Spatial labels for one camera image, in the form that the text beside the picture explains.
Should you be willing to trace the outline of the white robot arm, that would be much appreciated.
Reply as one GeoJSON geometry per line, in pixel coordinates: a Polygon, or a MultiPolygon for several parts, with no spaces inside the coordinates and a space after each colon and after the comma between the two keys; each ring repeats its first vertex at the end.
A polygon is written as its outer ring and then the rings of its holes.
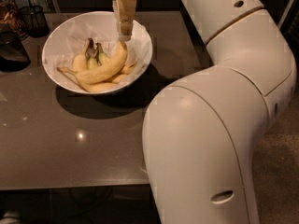
{"type": "Polygon", "coordinates": [[[162,224],[259,224],[256,144],[289,104],[292,51],[260,0],[181,0],[213,62],[163,88],[143,122],[162,224]]]}

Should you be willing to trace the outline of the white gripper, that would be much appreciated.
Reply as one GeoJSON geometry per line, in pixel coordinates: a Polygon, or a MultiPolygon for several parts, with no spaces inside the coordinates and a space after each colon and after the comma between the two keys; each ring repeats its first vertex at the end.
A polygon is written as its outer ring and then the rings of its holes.
{"type": "Polygon", "coordinates": [[[133,31],[136,0],[114,0],[112,7],[116,17],[119,40],[129,41],[133,31]]]}

